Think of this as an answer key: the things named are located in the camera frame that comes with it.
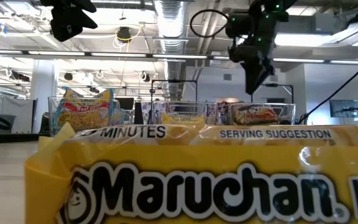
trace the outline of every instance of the screen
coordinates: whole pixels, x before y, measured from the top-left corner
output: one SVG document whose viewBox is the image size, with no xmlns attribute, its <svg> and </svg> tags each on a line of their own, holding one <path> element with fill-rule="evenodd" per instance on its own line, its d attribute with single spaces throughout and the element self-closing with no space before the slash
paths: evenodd
<svg viewBox="0 0 358 224">
<path fill-rule="evenodd" d="M 357 118 L 357 110 L 343 111 L 349 108 L 358 108 L 357 100 L 330 100 L 329 110 L 332 118 Z"/>
</svg>

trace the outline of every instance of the clear plastic bin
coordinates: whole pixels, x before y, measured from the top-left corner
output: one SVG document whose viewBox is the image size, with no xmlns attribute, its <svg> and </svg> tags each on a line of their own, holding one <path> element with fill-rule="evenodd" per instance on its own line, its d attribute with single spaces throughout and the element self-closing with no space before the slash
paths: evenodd
<svg viewBox="0 0 358 224">
<path fill-rule="evenodd" d="M 217 103 L 153 102 L 153 124 L 212 124 L 217 121 Z"/>
<path fill-rule="evenodd" d="M 292 125 L 295 105 L 278 103 L 234 103 L 229 105 L 231 125 Z"/>
<path fill-rule="evenodd" d="M 124 124 L 124 110 L 120 109 L 117 100 L 49 97 L 48 103 L 51 135 L 56 134 L 66 122 L 75 131 Z"/>
<path fill-rule="evenodd" d="M 134 110 L 125 110 L 124 124 L 134 124 Z"/>
</svg>

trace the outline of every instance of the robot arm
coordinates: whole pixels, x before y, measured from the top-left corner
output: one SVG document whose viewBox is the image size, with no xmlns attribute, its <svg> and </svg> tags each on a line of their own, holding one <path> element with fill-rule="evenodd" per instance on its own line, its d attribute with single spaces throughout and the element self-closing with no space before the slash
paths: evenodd
<svg viewBox="0 0 358 224">
<path fill-rule="evenodd" d="M 288 22 L 286 10 L 296 0 L 255 0 L 249 10 L 233 10 L 226 34 L 233 38 L 229 58 L 246 71 L 246 92 L 253 94 L 269 75 L 274 75 L 271 54 L 279 22 Z M 239 45 L 236 38 L 245 38 Z"/>
</svg>

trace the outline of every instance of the metal frame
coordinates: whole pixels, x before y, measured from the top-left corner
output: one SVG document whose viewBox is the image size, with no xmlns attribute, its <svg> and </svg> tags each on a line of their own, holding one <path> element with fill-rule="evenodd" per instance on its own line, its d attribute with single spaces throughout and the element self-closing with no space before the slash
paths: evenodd
<svg viewBox="0 0 358 224">
<path fill-rule="evenodd" d="M 290 95 L 291 95 L 291 104 L 294 104 L 294 96 L 293 96 L 293 85 L 281 85 L 281 84 L 275 84 L 275 83 L 267 83 L 267 84 L 261 84 L 261 86 L 266 86 L 266 87 L 268 87 L 268 88 L 277 88 L 277 87 L 279 87 L 279 86 L 281 86 L 281 87 L 283 87 L 283 89 L 287 92 L 287 93 L 289 93 Z M 289 92 L 287 89 L 286 89 L 286 86 L 287 87 L 290 87 L 291 88 L 291 92 Z M 254 94 L 252 94 L 251 95 L 251 103 L 253 103 L 254 102 Z"/>
<path fill-rule="evenodd" d="M 155 82 L 168 82 L 168 83 L 186 83 L 186 82 L 191 82 L 191 83 L 195 83 L 196 84 L 196 102 L 198 101 L 198 82 L 197 80 L 152 80 L 152 87 L 150 89 L 150 94 L 151 94 L 151 102 L 152 102 L 152 106 L 151 108 L 153 109 L 153 84 Z"/>
<path fill-rule="evenodd" d="M 228 56 L 216 55 L 179 55 L 179 54 L 150 54 L 125 52 L 75 52 L 50 50 L 2 50 L 0 57 L 32 58 L 32 59 L 77 59 L 77 60 L 130 60 L 157 62 L 158 59 L 168 60 L 222 60 L 228 61 Z M 336 60 L 334 58 L 273 58 L 274 62 L 283 63 L 312 63 L 329 65 L 358 65 L 358 60 Z"/>
</svg>

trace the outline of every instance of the pillar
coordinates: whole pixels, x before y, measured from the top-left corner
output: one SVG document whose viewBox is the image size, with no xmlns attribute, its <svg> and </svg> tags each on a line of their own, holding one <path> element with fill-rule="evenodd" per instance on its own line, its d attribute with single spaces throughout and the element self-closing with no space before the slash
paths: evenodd
<svg viewBox="0 0 358 224">
<path fill-rule="evenodd" d="M 33 133 L 39 133 L 42 115 L 48 111 L 48 97 L 56 96 L 59 67 L 54 60 L 34 60 L 31 79 L 31 99 L 37 100 Z"/>
</svg>

